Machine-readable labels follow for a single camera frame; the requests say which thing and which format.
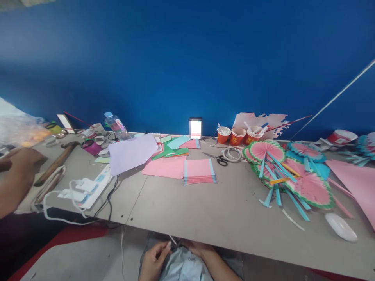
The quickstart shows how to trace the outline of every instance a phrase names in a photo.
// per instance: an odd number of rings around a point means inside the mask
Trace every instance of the smartphone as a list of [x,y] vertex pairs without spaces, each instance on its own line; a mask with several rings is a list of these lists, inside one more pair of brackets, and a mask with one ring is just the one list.
[[202,118],[190,118],[190,138],[191,139],[202,139]]

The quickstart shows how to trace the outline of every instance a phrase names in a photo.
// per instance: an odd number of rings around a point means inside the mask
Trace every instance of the computer mouse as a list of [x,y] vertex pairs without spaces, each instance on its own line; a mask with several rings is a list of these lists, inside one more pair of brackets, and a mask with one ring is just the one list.
[[356,242],[358,240],[356,233],[342,217],[334,213],[328,213],[325,215],[325,219],[342,239],[349,242]]

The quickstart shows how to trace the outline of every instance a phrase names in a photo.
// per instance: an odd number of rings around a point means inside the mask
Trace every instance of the plastic bottle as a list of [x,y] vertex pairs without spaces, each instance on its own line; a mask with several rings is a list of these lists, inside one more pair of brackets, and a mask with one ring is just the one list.
[[104,116],[106,117],[105,121],[107,124],[116,133],[116,137],[122,141],[130,139],[128,131],[116,115],[113,115],[112,112],[106,112]]

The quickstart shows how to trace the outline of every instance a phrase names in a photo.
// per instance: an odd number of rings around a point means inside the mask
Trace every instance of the orange cup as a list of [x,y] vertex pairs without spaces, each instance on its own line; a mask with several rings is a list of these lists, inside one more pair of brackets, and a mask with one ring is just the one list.
[[230,129],[228,127],[221,127],[221,129],[228,133],[227,135],[222,135],[218,129],[218,143],[224,144],[230,136]]
[[[258,126],[250,126],[250,130],[253,132],[258,129]],[[253,141],[258,141],[264,134],[258,135],[250,132],[249,130],[246,131],[246,138],[245,138],[245,145],[249,145]]]
[[233,128],[232,129],[232,137],[230,139],[231,146],[237,146],[241,143],[242,139],[246,135],[246,130],[243,128]]

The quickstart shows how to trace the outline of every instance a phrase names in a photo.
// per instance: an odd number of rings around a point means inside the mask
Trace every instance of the table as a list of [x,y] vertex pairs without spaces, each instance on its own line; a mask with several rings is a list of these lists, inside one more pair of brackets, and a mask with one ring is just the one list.
[[[76,140],[67,136],[63,142]],[[202,150],[190,149],[188,159],[204,159],[221,154],[222,148],[210,147],[201,141]],[[62,152],[62,148],[36,147],[51,159],[47,168]],[[328,158],[343,160],[333,153]],[[65,177],[55,190],[68,187],[70,180],[84,177],[95,179],[104,164],[94,163],[93,157],[81,148],[75,148],[65,162]],[[144,176],[142,166],[123,173],[119,189],[113,194],[112,221],[200,241],[266,258],[342,274],[375,280],[375,233],[360,207],[351,198],[332,188],[333,194],[354,215],[345,219],[358,236],[358,242],[349,243],[338,237],[324,218],[324,213],[335,212],[345,218],[338,208],[330,211],[314,209],[310,222],[302,219],[287,194],[282,194],[282,205],[287,213],[305,231],[298,229],[277,206],[264,207],[268,193],[250,169],[249,163],[230,163],[228,167],[212,161],[218,184],[184,186],[182,180]],[[341,184],[334,176],[333,180]],[[86,212],[93,215],[100,207],[114,179],[93,207]],[[77,212],[71,202],[51,195],[48,205]],[[107,219],[109,207],[99,213]]]
[[[79,135],[67,135],[65,138],[60,139],[61,143],[69,143],[72,141],[82,142],[82,137]],[[42,165],[40,171],[45,171],[51,164],[56,160],[57,157],[64,151],[60,145],[56,145],[50,148],[46,148],[42,144],[38,144],[34,149],[48,157],[48,160]],[[106,164],[96,163],[95,157],[86,152],[81,147],[77,146],[68,159],[65,161],[66,171],[64,177],[58,183],[54,190],[69,189],[69,182],[71,180],[80,180],[88,178],[95,180],[95,178],[104,169]],[[119,177],[120,186],[111,197],[111,203],[116,206],[116,211],[112,211],[111,221],[125,224],[130,212],[137,201],[138,195],[145,183],[147,176],[142,175],[142,166],[134,168],[130,171],[122,173]],[[103,202],[107,199],[108,193],[114,186],[116,177],[114,177],[109,185],[105,188],[101,197],[96,201],[90,210],[85,212],[86,215],[93,216],[96,211],[100,208]],[[55,208],[72,211],[78,213],[78,210],[73,206],[70,199],[58,198],[57,194],[51,194],[48,196],[47,205]],[[99,212],[98,218],[108,219],[110,207],[106,207]]]

